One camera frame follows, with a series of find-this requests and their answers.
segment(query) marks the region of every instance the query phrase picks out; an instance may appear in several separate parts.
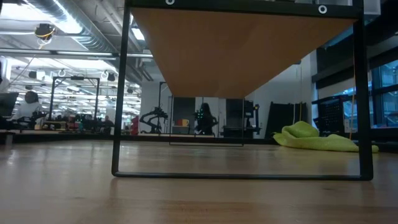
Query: black rack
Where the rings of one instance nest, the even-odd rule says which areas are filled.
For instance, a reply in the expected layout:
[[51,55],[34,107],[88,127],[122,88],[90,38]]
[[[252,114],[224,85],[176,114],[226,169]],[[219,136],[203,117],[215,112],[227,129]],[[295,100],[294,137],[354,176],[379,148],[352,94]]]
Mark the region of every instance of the black rack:
[[[116,121],[113,141],[112,174],[116,177],[150,178],[189,178],[189,179],[261,179],[261,180],[371,180],[373,161],[370,140],[370,120],[368,102],[368,62],[364,39],[363,0],[353,0],[353,6],[326,6],[314,4],[295,4],[288,2],[247,1],[247,0],[125,0],[123,35],[116,101]],[[127,45],[129,21],[132,7],[183,9],[193,11],[236,12],[252,14],[273,14],[281,16],[332,17],[357,19],[354,23],[354,70],[356,73],[358,104],[358,145],[359,175],[242,175],[242,174],[176,174],[142,173],[119,171],[119,152],[121,142],[121,123],[123,112],[123,93],[126,77]]]

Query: red object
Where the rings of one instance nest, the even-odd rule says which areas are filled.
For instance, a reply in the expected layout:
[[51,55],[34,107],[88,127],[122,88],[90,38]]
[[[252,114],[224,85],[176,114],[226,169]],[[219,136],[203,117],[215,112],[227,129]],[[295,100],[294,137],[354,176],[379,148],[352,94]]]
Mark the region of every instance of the red object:
[[138,135],[138,123],[139,123],[138,116],[136,116],[131,120],[131,131],[130,131],[131,135]]

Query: ceiling duct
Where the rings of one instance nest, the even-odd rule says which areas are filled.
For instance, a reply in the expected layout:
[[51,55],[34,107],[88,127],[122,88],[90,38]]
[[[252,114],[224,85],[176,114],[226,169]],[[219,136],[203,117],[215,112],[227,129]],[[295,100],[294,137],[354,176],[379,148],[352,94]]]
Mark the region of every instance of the ceiling duct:
[[[117,50],[92,23],[90,18],[71,0],[23,0],[35,10],[48,15],[49,20],[67,34],[78,34],[72,38],[93,52],[116,52]],[[119,60],[110,61],[119,68]],[[139,73],[127,66],[126,80],[140,83]]]

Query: wooden floor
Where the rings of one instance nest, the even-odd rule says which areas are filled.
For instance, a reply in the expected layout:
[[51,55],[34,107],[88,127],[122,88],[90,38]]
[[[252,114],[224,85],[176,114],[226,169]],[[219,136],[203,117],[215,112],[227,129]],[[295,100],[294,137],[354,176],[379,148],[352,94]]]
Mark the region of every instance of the wooden floor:
[[[0,223],[398,223],[398,155],[372,182],[119,179],[111,141],[0,146]],[[358,155],[124,142],[121,171],[357,174]]]

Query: yellow-green cloth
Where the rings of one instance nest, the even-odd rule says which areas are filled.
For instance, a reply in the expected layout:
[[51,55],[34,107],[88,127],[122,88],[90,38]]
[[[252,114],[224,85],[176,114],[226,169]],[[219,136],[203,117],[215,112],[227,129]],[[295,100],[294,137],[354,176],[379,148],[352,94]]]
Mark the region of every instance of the yellow-green cloth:
[[[328,137],[319,137],[319,132],[306,122],[299,121],[291,126],[282,128],[282,133],[274,135],[274,139],[281,146],[299,149],[314,149],[321,151],[358,152],[359,147],[348,138],[331,134]],[[379,151],[372,146],[372,152]]]

